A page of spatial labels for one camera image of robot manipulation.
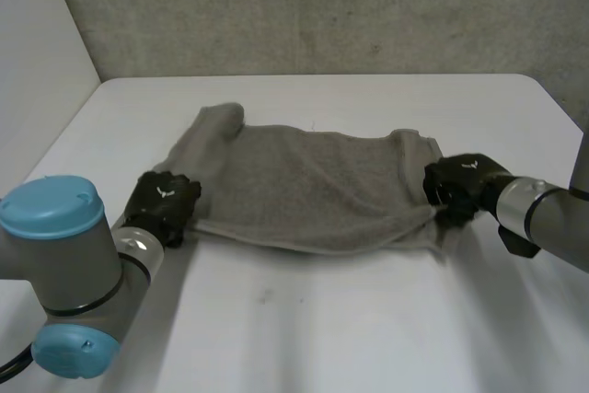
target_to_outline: towel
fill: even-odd
[[[379,248],[444,255],[459,230],[434,221],[424,167],[442,156],[432,138],[383,138],[247,126],[236,103],[202,108],[155,171],[202,185],[191,233],[319,254]]]

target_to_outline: black cable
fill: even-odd
[[[12,361],[0,367],[0,384],[4,384],[7,380],[12,379],[30,363],[33,362],[33,355],[30,352],[30,344],[18,356],[15,356]]]

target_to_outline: light blue cap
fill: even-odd
[[[76,324],[43,327],[30,347],[38,365],[69,379],[102,375],[120,348],[109,334]]]
[[[35,179],[0,202],[0,225],[15,237],[59,239],[87,231],[104,215],[91,181],[73,175]]]

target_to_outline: towel fold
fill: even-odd
[[[434,139],[397,130],[383,138],[247,126],[235,103],[202,108],[155,167],[198,180],[187,233],[321,254],[378,248],[448,251],[422,189],[441,155]]]

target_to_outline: table surface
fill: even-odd
[[[445,155],[481,152],[517,175],[568,184],[581,131],[521,75],[119,79],[103,84],[31,174],[94,181],[113,222],[137,177],[201,106],[248,124],[377,137],[412,128]],[[167,252],[104,376],[32,365],[1,392],[572,392],[589,383],[589,275],[541,252],[508,254],[484,215],[445,262],[381,250],[317,257],[206,239]],[[43,312],[0,283],[0,361]]]

